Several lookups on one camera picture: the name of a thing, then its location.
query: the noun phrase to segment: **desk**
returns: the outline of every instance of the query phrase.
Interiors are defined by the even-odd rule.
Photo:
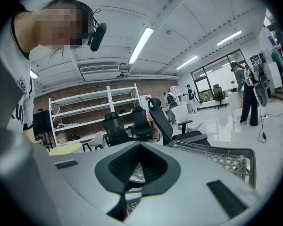
[[[227,97],[232,111],[233,122],[236,123],[235,109],[243,108],[243,91],[228,92]]]
[[[75,142],[67,145],[62,145],[59,147],[55,147],[48,154],[49,156],[58,156],[58,155],[66,155],[71,154],[77,151],[82,146],[82,143]]]

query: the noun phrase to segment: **ceiling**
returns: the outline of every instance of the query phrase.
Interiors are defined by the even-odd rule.
[[[38,10],[50,0],[23,0],[28,10]],[[65,49],[52,57],[50,49],[35,48],[30,55],[36,94],[104,80],[157,78],[178,79],[176,68],[197,55],[211,56],[223,46],[216,43],[242,30],[239,40],[256,36],[261,30],[266,8],[259,0],[79,0],[90,6],[99,23],[106,23],[106,35],[97,52],[87,45],[76,50]],[[144,29],[154,29],[138,59],[133,65],[128,60]],[[101,72],[101,76],[86,79],[81,66],[119,65],[119,72]]]

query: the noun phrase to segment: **chair headrest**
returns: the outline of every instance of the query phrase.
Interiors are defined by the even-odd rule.
[[[105,114],[105,120],[111,120],[117,117],[118,117],[118,114],[116,112],[110,112],[110,113]]]
[[[161,101],[157,98],[148,98],[148,107],[151,110],[155,110],[161,106]]]
[[[132,112],[142,111],[142,107],[140,105],[137,105],[133,108]]]

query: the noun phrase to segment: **window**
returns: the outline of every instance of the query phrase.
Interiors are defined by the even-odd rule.
[[[237,86],[235,74],[231,71],[231,62],[246,65],[242,52],[237,50],[191,73],[198,95],[203,102],[214,100],[212,88],[216,84],[222,88],[225,97],[233,88],[232,81]]]

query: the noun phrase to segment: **white t-shirt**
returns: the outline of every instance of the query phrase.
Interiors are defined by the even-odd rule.
[[[23,91],[16,106],[8,129],[22,133],[33,126],[33,99],[35,95],[33,80],[30,77],[31,61],[28,54],[17,45],[10,19],[0,32],[0,60]]]

